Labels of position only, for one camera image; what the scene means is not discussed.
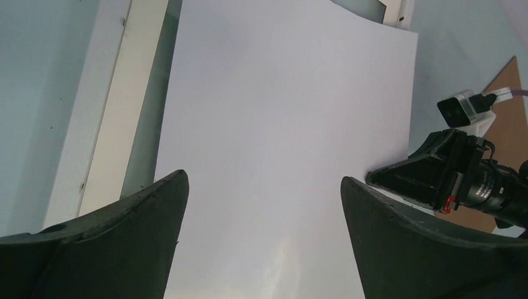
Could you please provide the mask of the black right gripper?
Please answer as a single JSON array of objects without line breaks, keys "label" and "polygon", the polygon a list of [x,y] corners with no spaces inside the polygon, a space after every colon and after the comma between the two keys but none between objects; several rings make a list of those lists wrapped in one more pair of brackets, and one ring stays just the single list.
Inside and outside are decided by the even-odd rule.
[{"label": "black right gripper", "polygon": [[[486,150],[492,155],[484,159]],[[464,206],[493,216],[499,228],[527,229],[527,163],[516,171],[498,164],[494,153],[493,143],[483,138],[455,129],[437,131],[408,159],[369,171],[365,182],[440,211],[456,181],[457,166],[460,182],[453,187],[452,210]]]}]

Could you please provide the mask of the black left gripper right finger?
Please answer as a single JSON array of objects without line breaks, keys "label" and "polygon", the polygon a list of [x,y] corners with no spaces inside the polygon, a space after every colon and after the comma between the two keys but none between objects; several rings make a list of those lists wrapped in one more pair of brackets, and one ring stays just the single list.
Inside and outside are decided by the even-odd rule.
[{"label": "black left gripper right finger", "polygon": [[367,298],[526,298],[527,241],[456,225],[344,177],[341,200]]}]

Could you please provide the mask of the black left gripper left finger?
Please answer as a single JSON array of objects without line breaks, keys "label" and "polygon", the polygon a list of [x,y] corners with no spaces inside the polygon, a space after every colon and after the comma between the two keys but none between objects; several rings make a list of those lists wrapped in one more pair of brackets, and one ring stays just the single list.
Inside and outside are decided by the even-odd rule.
[{"label": "black left gripper left finger", "polygon": [[162,298],[189,195],[177,170],[35,234],[1,238],[2,298]]}]

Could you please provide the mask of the brown backing board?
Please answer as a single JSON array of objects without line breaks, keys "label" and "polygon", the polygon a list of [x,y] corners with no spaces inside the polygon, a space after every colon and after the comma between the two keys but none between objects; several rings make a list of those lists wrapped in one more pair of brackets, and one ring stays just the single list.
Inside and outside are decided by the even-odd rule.
[{"label": "brown backing board", "polygon": [[[522,89],[516,56],[510,59],[485,91],[490,92],[504,87],[513,90]],[[496,147],[494,159],[500,165],[517,171],[521,164],[527,161],[527,117],[524,97],[518,95],[505,102],[497,103],[493,105],[493,112],[496,114],[496,119],[484,134],[484,138]],[[459,207],[458,210],[449,214],[436,212],[435,216],[463,227],[497,235],[517,237],[524,231],[514,226],[499,229],[492,216],[465,207]]]}]

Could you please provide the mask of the sunset landscape photo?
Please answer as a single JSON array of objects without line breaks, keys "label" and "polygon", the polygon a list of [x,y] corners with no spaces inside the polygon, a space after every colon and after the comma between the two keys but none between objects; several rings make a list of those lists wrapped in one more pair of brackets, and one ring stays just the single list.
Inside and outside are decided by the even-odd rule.
[{"label": "sunset landscape photo", "polygon": [[363,298],[345,176],[408,153],[418,36],[331,1],[184,1],[155,177],[189,198],[166,298]]}]

